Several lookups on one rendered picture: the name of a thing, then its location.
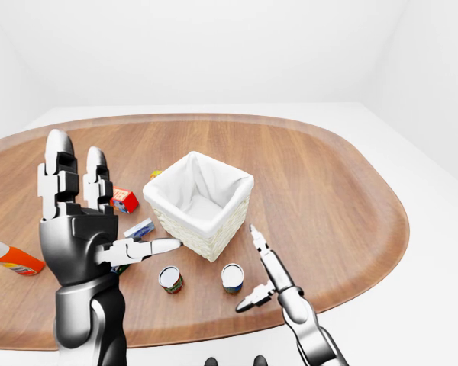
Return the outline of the red printed food box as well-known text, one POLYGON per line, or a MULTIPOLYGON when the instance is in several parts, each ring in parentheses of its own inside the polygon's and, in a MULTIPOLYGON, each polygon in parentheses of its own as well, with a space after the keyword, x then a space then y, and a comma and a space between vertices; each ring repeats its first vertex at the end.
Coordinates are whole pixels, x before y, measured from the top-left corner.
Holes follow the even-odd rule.
POLYGON ((120 212, 132 214, 138 207, 139 202, 133 191, 124 188, 113 187, 113 197, 110 200, 110 205, 120 212))

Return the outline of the orange bottle with white cap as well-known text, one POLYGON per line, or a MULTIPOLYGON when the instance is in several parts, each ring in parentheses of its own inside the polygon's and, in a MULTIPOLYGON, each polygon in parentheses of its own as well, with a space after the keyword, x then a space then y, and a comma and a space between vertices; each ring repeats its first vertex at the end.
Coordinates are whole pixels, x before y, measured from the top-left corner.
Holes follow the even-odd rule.
POLYGON ((41 260, 0 241, 0 265, 24 276, 36 275, 45 266, 41 260))

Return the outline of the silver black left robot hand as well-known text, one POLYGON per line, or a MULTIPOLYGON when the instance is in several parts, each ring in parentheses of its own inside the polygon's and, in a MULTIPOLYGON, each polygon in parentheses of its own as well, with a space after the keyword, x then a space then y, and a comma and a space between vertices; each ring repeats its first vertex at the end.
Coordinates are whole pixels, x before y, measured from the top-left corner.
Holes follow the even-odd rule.
POLYGON ((47 266, 62 286, 82 284, 119 265, 179 248, 174 238, 118 238, 118 216, 109 201, 113 184, 104 153, 91 147, 87 170, 77 173, 73 143, 66 132, 49 132, 45 161, 37 169, 37 194, 42 199, 40 246, 47 266))

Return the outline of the white cloth-lined wicker basket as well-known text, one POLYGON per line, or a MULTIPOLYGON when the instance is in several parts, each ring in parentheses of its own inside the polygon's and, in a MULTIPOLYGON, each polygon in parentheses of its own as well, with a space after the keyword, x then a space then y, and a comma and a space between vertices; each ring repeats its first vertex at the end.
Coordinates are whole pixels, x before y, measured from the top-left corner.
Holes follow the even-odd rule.
POLYGON ((192 151, 145 184, 165 231, 214 262, 245 221, 251 174, 192 151))

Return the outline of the blue and white flat box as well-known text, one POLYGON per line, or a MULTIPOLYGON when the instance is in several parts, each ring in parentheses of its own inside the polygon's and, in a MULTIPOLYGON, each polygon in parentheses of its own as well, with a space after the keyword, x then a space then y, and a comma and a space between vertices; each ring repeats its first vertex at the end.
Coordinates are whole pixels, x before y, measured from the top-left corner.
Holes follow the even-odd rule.
POLYGON ((153 221, 150 218, 132 226, 124 231, 125 238, 141 238, 155 229, 153 221))

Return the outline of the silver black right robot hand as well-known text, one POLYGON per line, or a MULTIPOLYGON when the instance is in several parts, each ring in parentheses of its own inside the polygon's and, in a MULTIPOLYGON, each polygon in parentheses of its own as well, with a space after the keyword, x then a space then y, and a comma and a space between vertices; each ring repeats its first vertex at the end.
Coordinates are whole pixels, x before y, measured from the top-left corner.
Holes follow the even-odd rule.
POLYGON ((253 224, 250 224, 250 232, 269 280, 266 284, 256 286, 253 292, 236 306, 236 312, 242 313, 254 306, 260 307, 277 293, 278 301, 290 319, 298 324, 303 323, 308 319, 308 312, 302 303, 303 290, 295 285, 278 255, 271 250, 263 234, 253 224))

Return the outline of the tin with blue label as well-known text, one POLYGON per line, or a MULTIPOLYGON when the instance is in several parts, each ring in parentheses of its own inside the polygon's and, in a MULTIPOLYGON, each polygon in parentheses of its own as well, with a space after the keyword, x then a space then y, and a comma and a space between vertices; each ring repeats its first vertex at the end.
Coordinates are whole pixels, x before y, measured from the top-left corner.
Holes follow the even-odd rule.
POLYGON ((238 293, 244 282, 244 270, 236 263, 229 263, 221 271, 223 288, 229 294, 238 293))

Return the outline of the tin with red green label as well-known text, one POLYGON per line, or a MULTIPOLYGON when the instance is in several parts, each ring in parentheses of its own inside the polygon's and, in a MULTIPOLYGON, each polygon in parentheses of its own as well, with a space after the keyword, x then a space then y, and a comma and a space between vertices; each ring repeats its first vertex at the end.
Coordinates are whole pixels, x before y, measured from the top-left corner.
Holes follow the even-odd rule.
POLYGON ((158 282, 168 294, 176 294, 183 288, 184 281, 176 266, 167 266, 159 274, 158 282))

